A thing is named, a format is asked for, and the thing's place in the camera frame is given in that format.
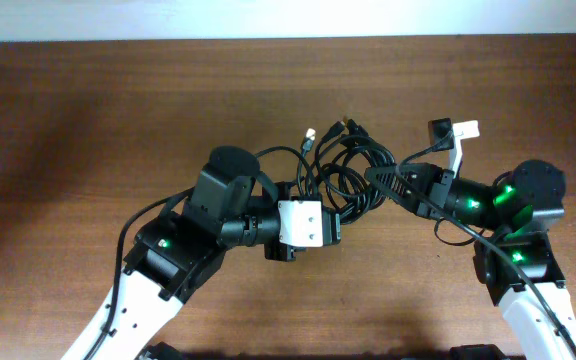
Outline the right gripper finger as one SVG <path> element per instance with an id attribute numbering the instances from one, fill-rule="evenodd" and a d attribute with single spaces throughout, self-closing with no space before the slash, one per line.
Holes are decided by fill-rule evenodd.
<path id="1" fill-rule="evenodd" d="M 406 181 L 431 181 L 438 173 L 438 167 L 430 163 L 408 163 L 399 167 Z"/>
<path id="2" fill-rule="evenodd" d="M 379 193 L 393 200 L 405 210 L 417 210 L 420 200 L 412 194 L 409 187 L 395 175 L 394 166 L 369 167 L 364 172 L 364 178 Z M 407 181 L 412 188 L 426 193 L 431 181 Z"/>

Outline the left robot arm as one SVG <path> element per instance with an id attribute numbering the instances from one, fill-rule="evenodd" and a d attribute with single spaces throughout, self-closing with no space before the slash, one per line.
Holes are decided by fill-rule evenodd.
<path id="1" fill-rule="evenodd" d="M 341 240 L 337 213 L 316 190 L 299 196 L 273 182 L 258 156 L 238 147 L 212 150 L 194 187 L 155 202 L 129 252 L 116 254 L 113 285 L 67 359 L 137 359 L 148 342 L 221 267 L 235 247 L 261 245 L 268 260 Z"/>

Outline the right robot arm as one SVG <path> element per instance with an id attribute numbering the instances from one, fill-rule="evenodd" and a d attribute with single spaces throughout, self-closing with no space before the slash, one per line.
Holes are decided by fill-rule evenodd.
<path id="1" fill-rule="evenodd" d="M 366 179 L 397 205 L 469 235 L 480 283 L 518 338 L 528 359 L 576 359 L 576 319 L 549 230 L 564 215 L 564 173 L 527 160 L 486 185 L 460 174 L 463 141 L 479 136 L 475 120 L 429 122 L 422 155 L 446 151 L 449 164 L 420 162 L 370 167 Z"/>

